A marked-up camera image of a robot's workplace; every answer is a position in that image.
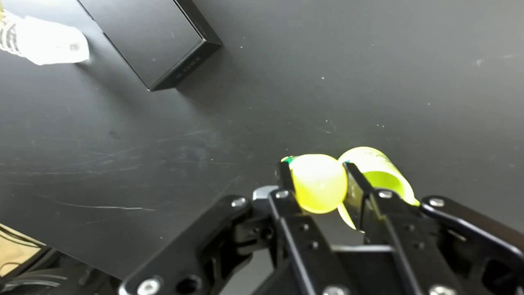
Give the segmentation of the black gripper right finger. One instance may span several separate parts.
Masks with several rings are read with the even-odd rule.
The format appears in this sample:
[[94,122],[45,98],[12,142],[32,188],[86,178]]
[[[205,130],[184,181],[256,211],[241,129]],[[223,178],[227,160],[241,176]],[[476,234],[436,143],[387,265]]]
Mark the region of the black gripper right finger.
[[366,206],[366,199],[376,188],[353,161],[346,161],[345,168],[348,170],[348,198],[345,206],[348,207],[353,219],[361,219]]

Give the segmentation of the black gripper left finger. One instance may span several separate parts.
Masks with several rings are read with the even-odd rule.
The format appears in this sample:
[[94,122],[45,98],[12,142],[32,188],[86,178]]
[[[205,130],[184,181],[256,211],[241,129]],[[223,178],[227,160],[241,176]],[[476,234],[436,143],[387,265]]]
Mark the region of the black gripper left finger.
[[277,178],[281,189],[287,191],[291,196],[295,194],[295,183],[292,176],[294,155],[286,155],[277,163]]

